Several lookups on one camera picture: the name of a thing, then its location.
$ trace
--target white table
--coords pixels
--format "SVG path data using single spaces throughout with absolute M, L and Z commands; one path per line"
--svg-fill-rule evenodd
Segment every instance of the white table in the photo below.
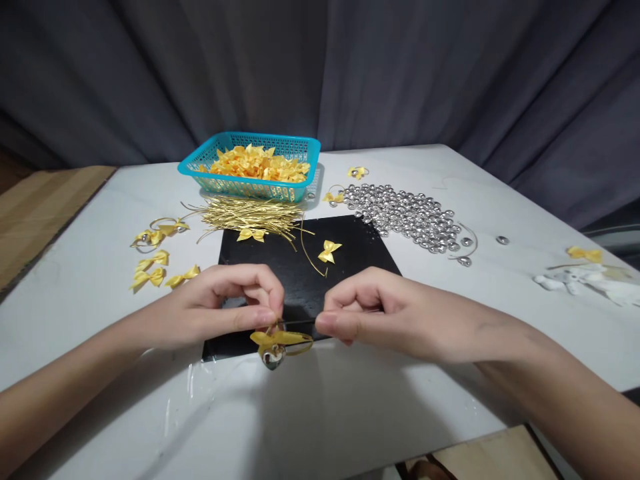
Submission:
M 590 240 L 442 145 L 322 153 L 322 192 L 367 167 L 367 183 L 424 192 L 479 237 L 473 266 L 399 234 L 384 242 L 402 274 L 511 313 L 560 342 L 614 388 L 640 385 L 640 309 L 532 282 Z M 143 256 L 133 237 L 202 204 L 175 164 L 119 170 L 0 305 L 0 389 L 166 294 L 128 290 Z M 307 218 L 346 215 L 320 203 Z M 204 225 L 164 242 L 168 275 L 217 262 Z M 497 235 L 511 240 L 508 246 Z M 605 254 L 605 263 L 624 265 Z M 201 345 L 150 352 L 20 471 L 21 478 L 333 479 L 480 437 L 521 419 L 470 366 L 440 368 L 327 340 L 270 372 L 257 355 L 202 364 Z

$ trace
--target plastic basket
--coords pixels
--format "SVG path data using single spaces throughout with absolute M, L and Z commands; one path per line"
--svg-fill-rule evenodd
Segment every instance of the plastic basket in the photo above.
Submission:
M 250 143 L 256 147 L 264 145 L 265 149 L 275 147 L 274 155 L 282 155 L 289 160 L 298 159 L 308 162 L 310 166 L 307 179 L 300 183 L 288 183 L 200 172 L 200 165 L 204 165 L 209 170 L 213 162 L 218 160 L 216 150 L 224 151 L 225 148 L 232 150 L 236 145 L 246 147 Z M 299 202 L 315 176 L 318 154 L 320 154 L 320 142 L 308 137 L 222 132 L 212 136 L 182 160 L 178 165 L 178 171 L 193 178 L 208 192 Z

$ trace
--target ribbon bow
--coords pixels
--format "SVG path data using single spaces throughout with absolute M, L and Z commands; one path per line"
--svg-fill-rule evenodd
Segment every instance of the ribbon bow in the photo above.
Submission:
M 240 235 L 236 241 L 246 240 L 251 237 L 264 243 L 265 231 L 262 229 L 242 229 L 240 230 Z
M 140 245 L 136 245 L 139 241 L 144 243 L 149 242 L 150 247 L 155 247 L 162 243 L 162 240 L 165 239 L 165 234 L 160 230 L 144 230 L 144 232 L 138 233 L 136 238 L 133 240 L 132 247 L 140 247 Z
M 349 169 L 349 176 L 355 177 L 358 180 L 360 180 L 362 176 L 366 174 L 367 174 L 367 169 L 364 167 L 352 167 Z
M 182 222 L 182 219 L 180 218 L 178 218 L 178 220 L 176 220 L 173 225 L 158 225 L 158 231 L 161 231 L 168 237 L 173 235 L 174 232 L 180 228 L 184 230 L 189 230 L 189 226 L 186 223 Z
M 300 355 L 301 353 L 308 351 L 313 346 L 313 338 L 311 338 L 310 335 L 284 330 L 278 330 L 273 335 L 256 331 L 251 334 L 250 338 L 258 344 L 258 354 L 261 358 L 264 352 L 272 351 L 276 345 L 296 345 L 298 343 L 310 342 L 306 347 L 298 351 L 288 353 L 288 356 L 290 357 Z
M 133 276 L 133 285 L 129 287 L 129 290 L 142 286 L 142 284 L 144 284 L 144 282 L 146 282 L 147 280 L 150 280 L 154 286 L 159 287 L 162 283 L 162 279 L 165 277 L 165 273 L 166 271 L 164 270 L 164 268 L 160 267 L 156 268 L 156 270 L 154 270 L 152 274 L 148 274 L 143 271 L 137 271 Z
M 140 260 L 138 266 L 135 268 L 136 272 L 146 271 L 154 262 L 160 265 L 169 264 L 169 252 L 166 250 L 158 250 L 158 252 L 150 259 Z
M 165 286 L 171 287 L 171 290 L 173 290 L 178 285 L 180 285 L 182 282 L 184 282 L 184 280 L 192 279 L 196 275 L 198 275 L 199 273 L 200 273 L 200 267 L 198 267 L 197 265 L 194 265 L 191 268 L 191 270 L 186 272 L 184 275 L 175 275 L 175 276 L 171 277 L 169 280 L 167 280 L 167 282 L 165 283 Z
M 318 258 L 324 263 L 328 261 L 330 261 L 331 263 L 335 263 L 333 261 L 332 252 L 338 250 L 338 248 L 340 247 L 342 247 L 342 243 L 334 243 L 331 240 L 325 240 L 325 250 L 320 255 L 318 255 Z
M 592 263 L 602 263 L 602 250 L 583 250 L 580 247 L 571 247 L 567 253 L 572 259 L 584 258 Z
M 334 201 L 336 203 L 342 203 L 345 201 L 345 194 L 344 193 L 339 193 L 338 195 L 336 195 L 335 197 L 331 194 L 331 192 L 327 192 L 327 194 L 325 195 L 325 197 L 322 199 L 322 201 Z

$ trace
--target curtain fold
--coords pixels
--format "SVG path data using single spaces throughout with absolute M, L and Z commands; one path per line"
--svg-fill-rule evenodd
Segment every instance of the curtain fold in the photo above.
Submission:
M 634 0 L 14 0 L 0 147 L 179 161 L 213 134 L 444 143 L 575 227 L 640 197 Z

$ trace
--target gold wire bundle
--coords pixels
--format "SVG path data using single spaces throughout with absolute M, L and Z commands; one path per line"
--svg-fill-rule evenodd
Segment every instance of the gold wire bundle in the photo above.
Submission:
M 262 229 L 266 233 L 274 233 L 286 238 L 296 250 L 292 242 L 295 239 L 291 233 L 292 230 L 301 230 L 313 235 L 313 232 L 302 230 L 301 227 L 293 224 L 300 220 L 303 214 L 296 203 L 225 196 L 210 197 L 205 200 L 207 205 L 202 207 L 182 204 L 184 208 L 200 213 L 202 221 L 211 226 L 198 239 L 198 242 L 216 230 Z

